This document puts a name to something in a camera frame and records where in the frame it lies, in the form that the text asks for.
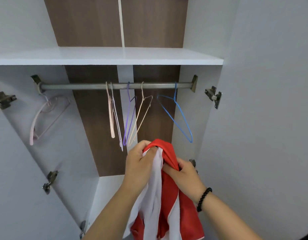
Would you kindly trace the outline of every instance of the white hanger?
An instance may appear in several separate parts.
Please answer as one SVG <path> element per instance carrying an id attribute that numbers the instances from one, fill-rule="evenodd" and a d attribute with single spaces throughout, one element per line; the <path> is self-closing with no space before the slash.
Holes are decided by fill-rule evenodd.
<path id="1" fill-rule="evenodd" d="M 122 141 L 122 134 L 121 134 L 121 129 L 119 127 L 119 123 L 118 123 L 118 116 L 117 116 L 117 112 L 116 112 L 116 106 L 115 106 L 115 99 L 114 99 L 114 94 L 113 94 L 113 85 L 111 83 L 111 88 L 112 88 L 112 103 L 113 103 L 113 107 L 114 107 L 114 116 L 115 116 L 115 120 L 116 120 L 116 127 L 117 127 L 117 131 L 118 131 L 118 137 L 119 137 L 119 146 L 121 147 L 122 151 L 123 151 L 123 141 Z"/>
<path id="2" fill-rule="evenodd" d="M 141 102 L 141 104 L 140 104 L 140 109 L 142 108 L 142 104 L 143 104 L 143 102 L 144 102 L 145 99 L 147 99 L 147 98 L 149 98 L 149 97 L 152 97 L 152 99 L 151 99 L 151 101 L 150 101 L 150 103 L 149 103 L 149 106 L 147 107 L 147 110 L 146 110 L 146 112 L 145 112 L 145 114 L 144 114 L 144 117 L 143 117 L 141 123 L 140 123 L 140 126 L 138 127 L 138 129 L 137 129 L 137 131 L 136 131 L 136 133 L 135 133 L 135 135 L 134 135 L 134 137 L 133 137 L 133 139 L 132 139 L 132 141 L 131 141 L 133 132 L 134 132 L 135 127 L 136 127 L 136 123 L 137 123 L 138 116 L 140 115 L 140 109 L 138 110 L 137 117 L 136 117 L 136 121 L 135 121 L 134 127 L 133 127 L 133 129 L 132 129 L 132 133 L 131 133 L 130 139 L 129 139 L 129 141 L 128 141 L 128 146 L 131 146 L 131 144 L 133 143 L 133 141 L 135 141 L 137 132 L 139 131 L 139 129 L 140 129 L 140 127 L 141 127 L 141 125 L 142 125 L 142 123 L 143 123 L 143 121 L 144 121 L 144 118 L 145 118 L 145 116 L 146 116 L 146 114 L 147 114 L 147 111 L 148 111 L 149 107 L 151 107 L 151 103 L 152 103 L 152 100 L 153 100 L 153 96 L 152 96 L 152 95 L 144 98 L 143 83 L 144 83 L 144 82 L 142 82 L 142 84 L 141 84 L 141 86 L 140 86 L 140 88 L 142 89 L 142 102 Z"/>
<path id="3" fill-rule="evenodd" d="M 55 122 L 56 120 L 62 115 L 62 113 L 64 113 L 64 111 L 68 108 L 68 106 L 71 104 L 70 100 L 65 97 L 65 96 L 62 96 L 62 95 L 57 95 L 57 96 L 53 96 L 51 97 L 50 99 L 47 98 L 46 95 L 42 94 L 41 92 L 39 92 L 40 95 L 44 96 L 45 99 L 46 99 L 46 102 L 43 104 L 43 106 L 39 109 L 39 111 L 36 113 L 35 117 L 34 117 L 34 120 L 32 122 L 32 125 L 31 125 L 31 129 L 30 129 L 30 132 L 29 132 L 29 144 L 30 145 L 33 145 L 34 144 L 34 140 L 38 140 Z M 48 125 L 48 127 L 43 131 L 43 133 L 41 133 L 40 135 L 37 135 L 36 132 L 35 132 L 35 124 L 36 124 L 36 120 L 38 118 L 38 116 L 41 114 L 41 113 L 49 113 L 51 112 L 55 107 L 56 105 L 58 104 L 58 100 L 60 98 L 63 98 L 66 100 L 66 106 L 65 108 L 62 110 L 62 112 L 56 117 L 56 119 L 50 124 Z M 48 105 L 49 110 L 43 110 L 43 108 Z"/>
<path id="4" fill-rule="evenodd" d="M 109 125 L 111 128 L 111 136 L 112 138 L 115 138 L 112 99 L 111 99 L 111 96 L 109 96 L 107 82 L 106 82 L 106 91 L 107 91 L 107 97 L 108 97 L 108 113 L 109 113 Z"/>

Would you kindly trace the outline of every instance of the wood panel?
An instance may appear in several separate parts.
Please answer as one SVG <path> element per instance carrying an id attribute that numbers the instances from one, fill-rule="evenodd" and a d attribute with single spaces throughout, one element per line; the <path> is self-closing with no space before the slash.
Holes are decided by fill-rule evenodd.
<path id="1" fill-rule="evenodd" d="M 178 82 L 180 77 L 180 66 L 133 66 L 134 82 Z M 151 107 L 142 123 L 140 130 L 137 133 L 138 141 L 149 140 L 153 141 L 157 138 L 164 141 L 172 142 L 173 124 L 174 122 L 164 111 L 156 97 L 158 94 L 165 96 L 174 96 L 174 89 L 144 89 L 144 96 L 153 96 Z M 136 111 L 140 109 L 142 100 L 141 89 L 135 89 L 137 96 Z M 172 117 L 175 114 L 175 103 L 173 100 L 160 98 L 164 107 L 168 110 Z M 137 128 L 146 112 L 150 99 L 143 102 L 142 110 L 137 121 Z"/>
<path id="2" fill-rule="evenodd" d="M 117 66 L 65 66 L 65 68 L 70 83 L 118 82 Z M 119 146 L 116 124 L 115 138 L 111 137 L 106 90 L 74 90 L 73 93 L 99 176 L 124 174 L 127 149 L 124 147 L 122 152 Z M 119 90 L 114 90 L 114 98 L 120 128 L 124 128 Z"/>
<path id="3" fill-rule="evenodd" d="M 126 47 L 183 48 L 188 0 L 121 0 Z"/>
<path id="4" fill-rule="evenodd" d="M 44 1 L 59 46 L 122 46 L 118 0 Z"/>

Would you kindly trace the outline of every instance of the clothing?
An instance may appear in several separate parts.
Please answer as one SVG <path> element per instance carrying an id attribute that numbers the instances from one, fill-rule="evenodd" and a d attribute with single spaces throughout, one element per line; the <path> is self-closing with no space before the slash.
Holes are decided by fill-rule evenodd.
<path id="1" fill-rule="evenodd" d="M 131 232 L 135 240 L 200 240 L 204 238 L 193 202 L 173 179 L 162 171 L 163 161 L 179 170 L 172 144 L 156 139 L 145 149 L 158 146 L 148 184 L 137 198 L 124 237 Z"/>

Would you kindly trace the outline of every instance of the wire hanger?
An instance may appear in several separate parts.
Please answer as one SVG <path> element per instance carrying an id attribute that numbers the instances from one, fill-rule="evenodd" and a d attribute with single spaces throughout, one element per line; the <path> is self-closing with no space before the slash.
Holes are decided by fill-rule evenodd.
<path id="1" fill-rule="evenodd" d="M 107 92 L 107 97 L 108 97 L 108 113 L 109 113 L 109 125 L 111 129 L 111 136 L 112 138 L 115 138 L 112 99 L 111 99 L 111 96 L 109 96 L 107 82 L 105 84 L 106 84 L 106 92 Z"/>
<path id="2" fill-rule="evenodd" d="M 45 97 L 46 102 L 41 106 L 41 108 L 36 113 L 36 115 L 33 119 L 31 129 L 30 129 L 30 132 L 29 132 L 29 144 L 30 145 L 34 145 L 34 141 L 38 140 L 56 122 L 56 120 L 62 115 L 62 113 L 64 113 L 64 111 L 71 104 L 70 100 L 67 97 L 62 96 L 62 95 L 52 96 L 51 98 L 48 99 L 47 96 L 42 94 L 40 91 L 39 91 L 39 94 Z M 56 105 L 58 104 L 58 101 L 59 101 L 60 98 L 62 98 L 66 101 L 65 108 L 60 112 L 60 114 L 56 117 L 56 119 L 50 125 L 48 125 L 48 127 L 40 135 L 38 135 L 36 133 L 36 130 L 35 130 L 35 124 L 36 124 L 38 116 L 40 114 L 51 112 L 56 107 Z"/>
<path id="3" fill-rule="evenodd" d="M 117 116 L 117 112 L 116 112 L 116 106 L 115 106 L 115 99 L 114 99 L 114 93 L 113 93 L 113 85 L 112 85 L 112 83 L 111 83 L 111 88 L 112 88 L 112 104 L 113 104 L 114 116 L 115 116 L 115 120 L 116 120 L 116 127 L 117 127 L 118 138 L 119 138 L 119 146 L 121 147 L 121 149 L 122 149 L 122 151 L 123 151 L 122 134 L 121 134 L 121 129 L 120 129 L 119 123 L 118 123 L 118 116 Z"/>
<path id="4" fill-rule="evenodd" d="M 127 84 L 127 94 L 128 94 L 129 105 L 128 105 L 127 119 L 126 119 L 125 132 L 124 132 L 124 139 L 123 139 L 123 145 L 125 145 L 125 146 L 126 146 L 126 144 L 127 144 L 127 139 L 128 139 L 129 134 L 130 134 L 130 130 L 131 130 L 131 126 L 132 126 L 132 121 L 133 121 L 134 113 L 135 113 L 135 110 L 136 110 L 136 96 L 134 96 L 134 97 L 131 99 L 130 93 L 129 93 L 129 88 L 130 88 L 130 82 L 128 82 L 128 84 Z M 129 115 L 130 115 L 131 102 L 132 102 L 133 99 L 135 99 L 135 106 L 134 106 L 134 111 L 133 111 L 132 119 L 131 119 L 131 122 L 130 122 L 130 127 L 129 127 L 128 133 L 127 133 L 127 135 L 126 135 L 127 124 L 128 124 L 128 117 L 129 117 Z"/>
<path id="5" fill-rule="evenodd" d="M 181 130 L 181 132 L 183 133 L 183 135 L 186 137 L 186 139 L 190 142 L 190 143 L 193 143 L 193 135 L 192 135 L 192 132 L 188 126 L 188 123 L 185 119 L 185 116 L 183 114 L 183 111 L 181 110 L 180 106 L 178 105 L 178 103 L 176 102 L 176 89 L 177 89 L 177 83 L 175 82 L 175 93 L 174 93 L 174 98 L 171 98 L 171 97 L 168 97 L 168 96 L 165 96 L 165 95 L 157 95 L 157 100 L 158 102 L 160 103 L 160 105 L 163 107 L 163 109 L 165 110 L 165 112 L 168 114 L 168 116 L 172 119 L 172 121 L 175 123 L 175 125 Z M 166 98 L 169 98 L 169 99 L 172 99 L 174 100 L 174 103 L 177 105 L 177 107 L 180 109 L 180 113 L 182 114 L 183 116 L 183 119 L 186 123 L 186 126 L 191 134 L 191 139 L 189 139 L 189 137 L 184 133 L 184 131 L 180 128 L 180 126 L 175 122 L 175 120 L 173 119 L 173 117 L 168 113 L 168 111 L 164 108 L 163 104 L 160 102 L 160 100 L 158 99 L 158 97 L 166 97 Z"/>
<path id="6" fill-rule="evenodd" d="M 143 102 L 144 102 L 145 99 L 151 97 L 151 101 L 149 102 L 149 106 L 147 107 L 147 110 L 146 110 L 146 112 L 145 112 L 145 114 L 144 114 L 144 117 L 143 117 L 141 123 L 140 123 L 140 126 L 138 127 L 138 129 L 137 129 L 137 131 L 136 131 L 136 133 L 135 133 L 135 135 L 134 135 L 134 137 L 133 137 L 133 139 L 132 139 L 132 135 L 133 135 L 133 132 L 134 132 L 135 127 L 136 127 L 136 123 L 137 123 L 137 120 L 138 120 L 138 116 L 140 115 L 140 109 L 138 110 L 138 113 L 137 113 L 137 116 L 136 116 L 136 121 L 135 121 L 134 127 L 133 127 L 133 129 L 132 129 L 132 133 L 131 133 L 130 139 L 128 140 L 128 146 L 131 146 L 131 144 L 133 143 L 133 141 L 135 141 L 137 132 L 139 131 L 139 129 L 140 129 L 140 127 L 141 127 L 141 125 L 142 125 L 142 123 L 143 123 L 143 121 L 144 121 L 144 118 L 145 118 L 145 116 L 146 116 L 146 114 L 147 114 L 147 111 L 148 111 L 149 107 L 151 107 L 151 103 L 152 103 L 152 100 L 153 100 L 153 96 L 152 96 L 152 95 L 151 95 L 151 96 L 148 96 L 148 97 L 144 97 L 143 83 L 144 83 L 144 82 L 142 82 L 142 84 L 141 84 L 141 86 L 140 86 L 140 88 L 142 89 L 142 102 L 141 102 L 141 104 L 140 104 L 140 109 L 142 108 L 142 104 L 143 104 Z"/>

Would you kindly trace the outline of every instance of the person's left hand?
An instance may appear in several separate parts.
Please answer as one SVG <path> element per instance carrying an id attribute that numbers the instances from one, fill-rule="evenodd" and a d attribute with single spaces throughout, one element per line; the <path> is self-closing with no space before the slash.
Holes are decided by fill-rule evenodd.
<path id="1" fill-rule="evenodd" d="M 152 147 L 143 157 L 143 149 L 151 143 L 150 141 L 141 141 L 133 149 L 131 149 L 126 158 L 125 176 L 122 187 L 130 193 L 134 193 L 136 197 L 140 195 L 149 181 L 153 159 L 157 148 Z"/>

